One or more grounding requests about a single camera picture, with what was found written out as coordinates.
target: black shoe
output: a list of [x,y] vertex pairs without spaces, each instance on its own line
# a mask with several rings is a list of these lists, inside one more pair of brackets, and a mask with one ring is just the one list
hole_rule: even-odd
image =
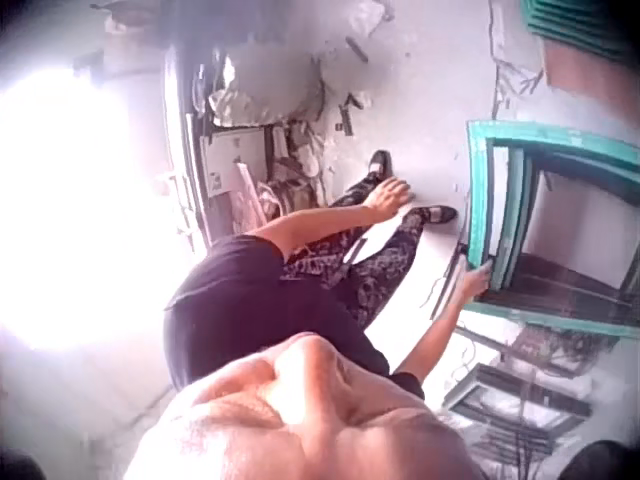
[[427,209],[429,210],[429,220],[427,223],[449,223],[458,216],[458,212],[455,208],[446,207],[444,205],[435,205],[433,207],[427,207]]
[[369,160],[369,174],[374,174],[379,180],[391,176],[391,154],[386,150],[378,150]]

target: broken window frame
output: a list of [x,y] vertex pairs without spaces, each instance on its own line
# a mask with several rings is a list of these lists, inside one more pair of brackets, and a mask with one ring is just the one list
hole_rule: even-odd
[[[507,199],[490,282],[492,290],[499,291],[511,284],[522,252],[540,177],[537,160],[532,157],[543,155],[559,161],[563,169],[575,173],[577,177],[586,167],[590,172],[597,172],[610,180],[609,185],[604,187],[607,190],[613,188],[612,184],[624,183],[632,185],[631,195],[640,192],[640,149],[627,143],[574,129],[531,122],[471,121],[467,131],[472,184],[468,260],[473,267],[478,267],[489,258],[493,220],[493,149],[506,147],[509,154]],[[632,293],[640,287],[639,255],[640,245],[622,283],[620,290],[623,292]],[[640,338],[640,328],[631,325],[508,308],[483,303],[481,299],[470,303],[465,309],[516,322]]]

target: wall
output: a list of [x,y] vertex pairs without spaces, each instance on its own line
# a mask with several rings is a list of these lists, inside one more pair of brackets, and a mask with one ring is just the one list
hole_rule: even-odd
[[15,401],[0,407],[3,446],[30,455],[47,480],[92,480],[96,474],[89,452],[77,435]]
[[523,251],[619,288],[640,237],[640,211],[604,190],[548,174]]

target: person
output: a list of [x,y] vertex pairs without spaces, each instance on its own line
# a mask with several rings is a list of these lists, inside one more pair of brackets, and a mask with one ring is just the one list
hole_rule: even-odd
[[179,393],[125,479],[484,478],[421,388],[489,266],[467,271],[394,373],[364,334],[409,270],[428,222],[412,208],[380,252],[344,268],[366,229],[410,198],[377,152],[330,208],[219,240],[170,301],[169,370]]

